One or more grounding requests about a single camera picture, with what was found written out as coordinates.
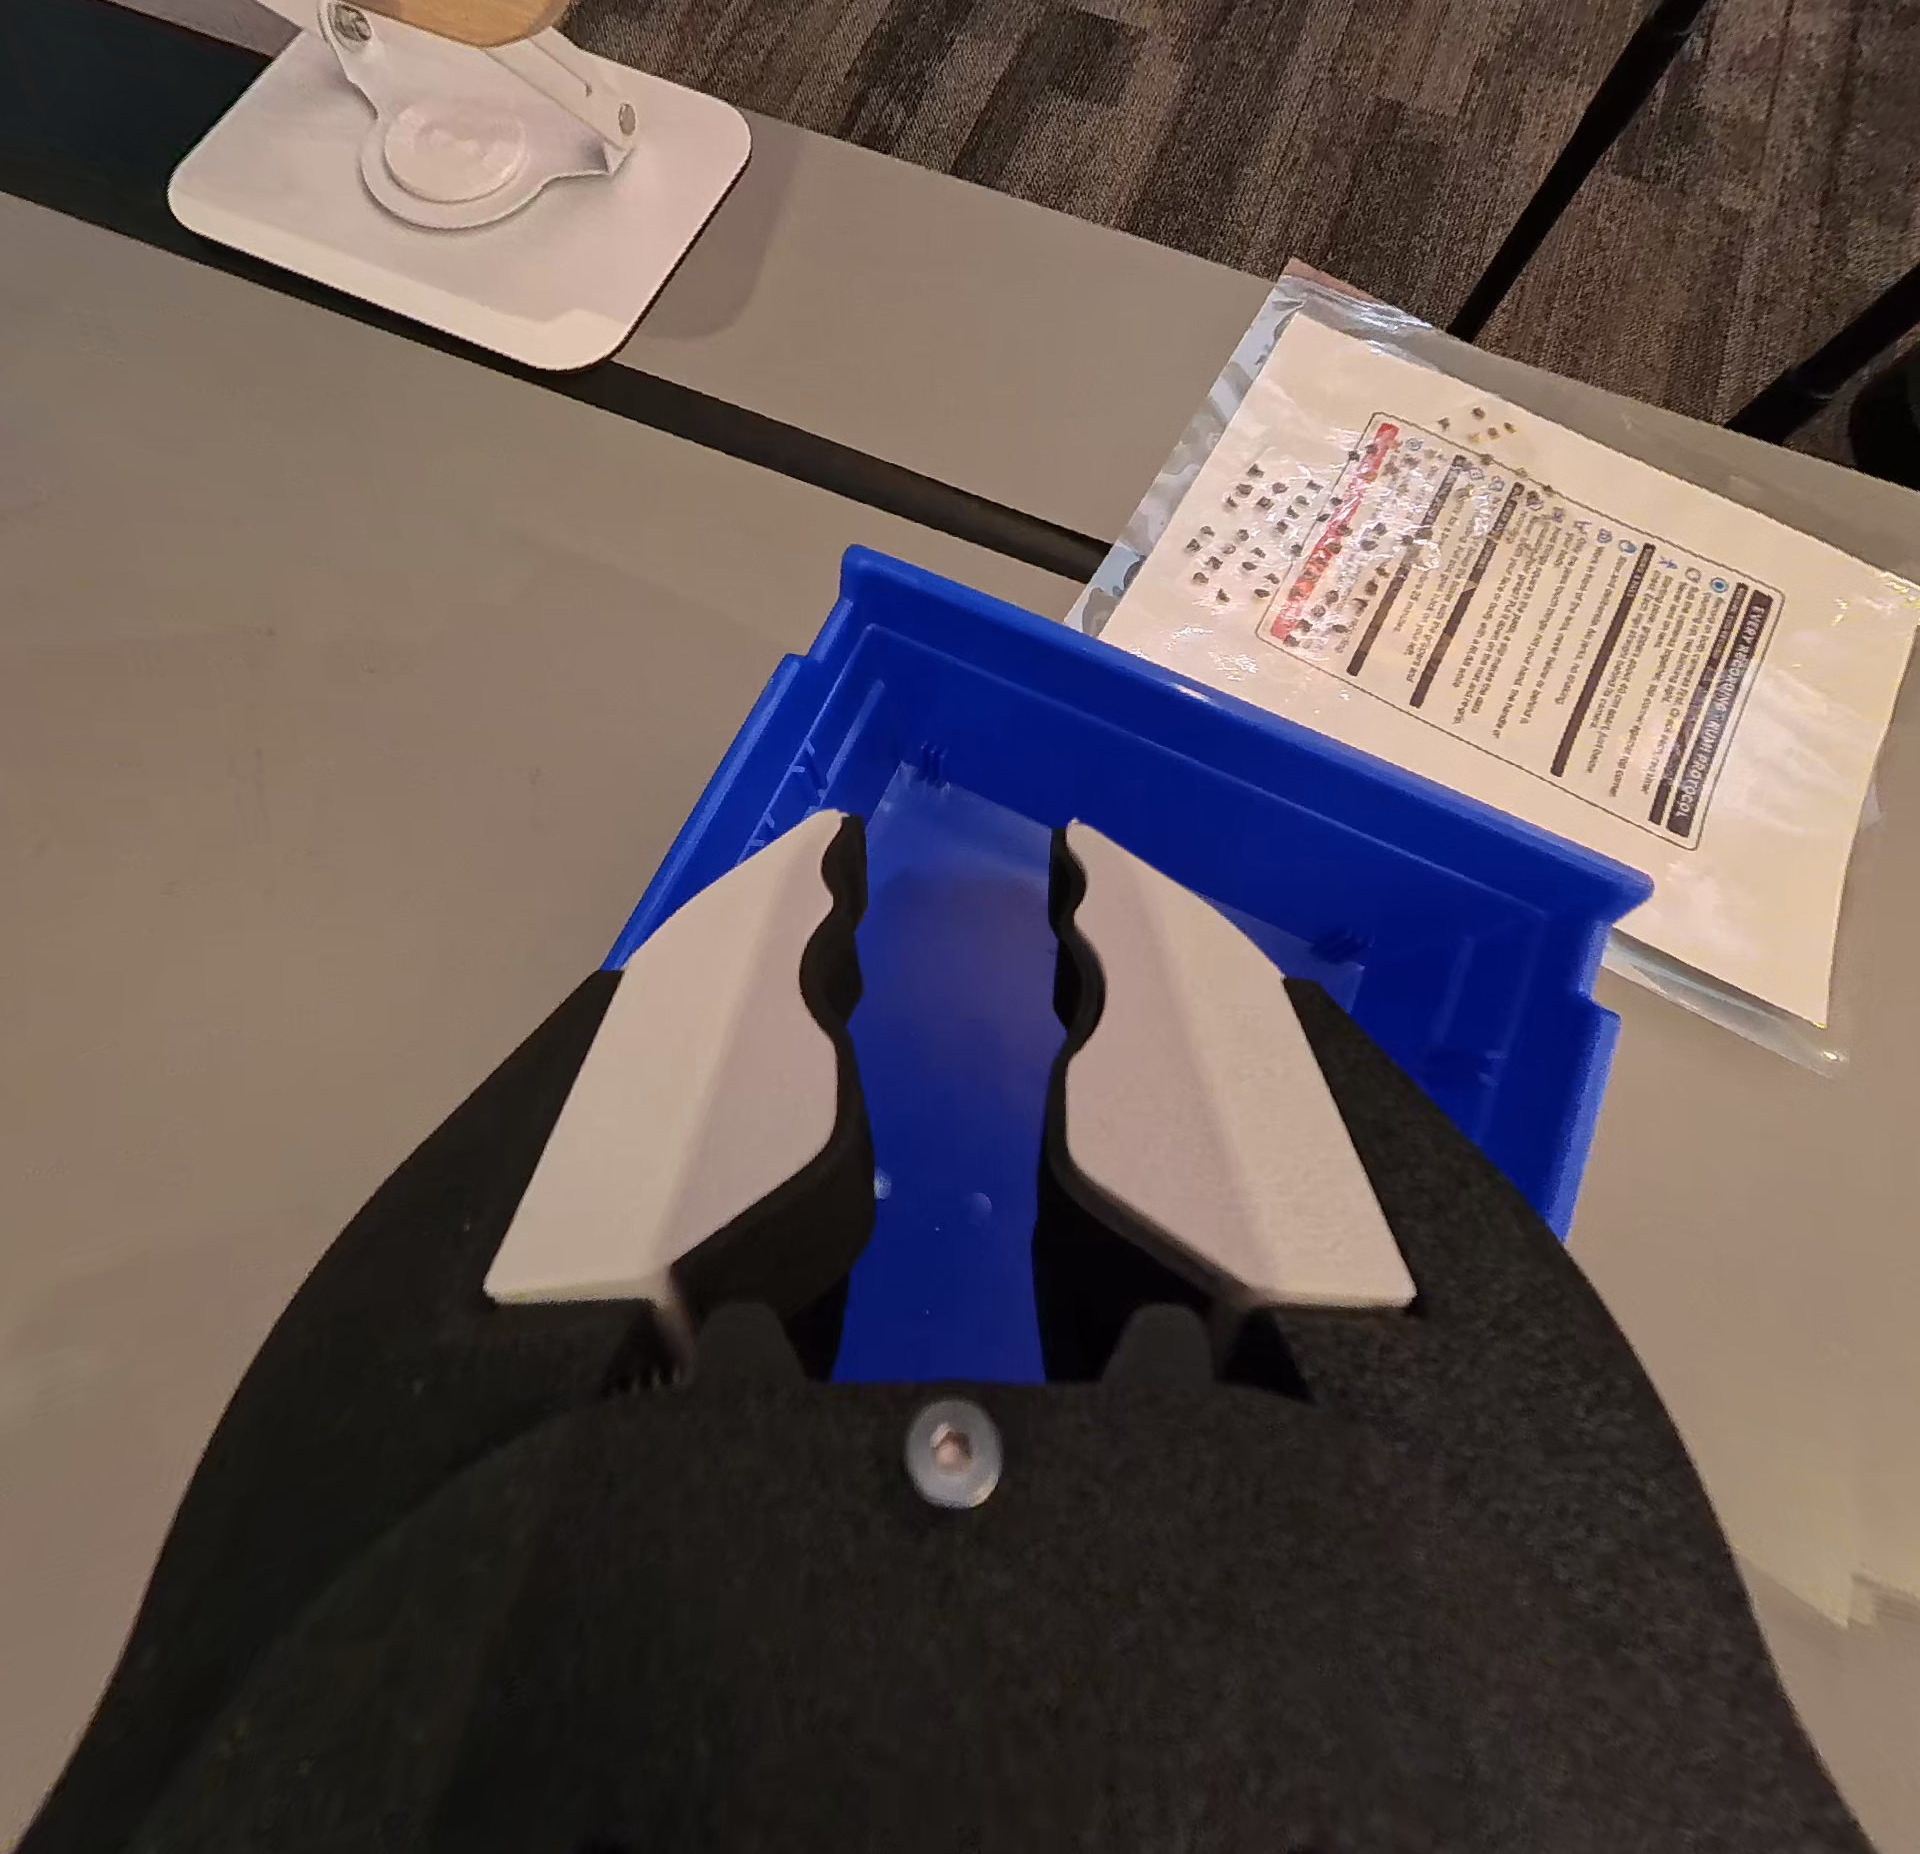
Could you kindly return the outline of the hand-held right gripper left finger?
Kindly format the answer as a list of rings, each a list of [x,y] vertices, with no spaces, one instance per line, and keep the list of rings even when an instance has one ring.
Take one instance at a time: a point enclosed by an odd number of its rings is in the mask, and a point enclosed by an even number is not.
[[[835,1336],[876,1224],[851,1049],[867,826],[813,813],[709,882],[610,1003],[482,1278],[493,1304],[726,1304]]]

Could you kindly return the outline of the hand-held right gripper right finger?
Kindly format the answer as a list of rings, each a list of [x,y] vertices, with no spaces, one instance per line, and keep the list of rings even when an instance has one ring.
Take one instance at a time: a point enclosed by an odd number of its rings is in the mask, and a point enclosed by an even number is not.
[[[1261,1311],[1408,1312],[1417,1286],[1283,969],[1091,824],[1053,832],[1062,1049],[1045,1099],[1045,1346],[1147,1308],[1229,1346]]]

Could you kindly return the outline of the blue plastic bin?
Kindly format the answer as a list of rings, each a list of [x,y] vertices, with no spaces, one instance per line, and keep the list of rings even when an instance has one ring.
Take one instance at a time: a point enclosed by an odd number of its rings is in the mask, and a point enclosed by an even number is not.
[[[851,1043],[876,1232],[837,1384],[1045,1377],[1030,1235],[1064,1039],[1048,848],[1074,822],[1320,985],[1568,1238],[1619,1036],[1590,989],[1643,874],[867,547],[607,968],[821,809],[867,824]]]

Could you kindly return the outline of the instruction sheet in plastic sleeve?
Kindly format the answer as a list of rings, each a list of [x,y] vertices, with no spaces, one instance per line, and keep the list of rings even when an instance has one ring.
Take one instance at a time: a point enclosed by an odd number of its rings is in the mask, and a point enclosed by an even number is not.
[[[1835,1075],[1917,585],[1490,361],[1288,265],[1068,621],[1625,864],[1605,963]]]

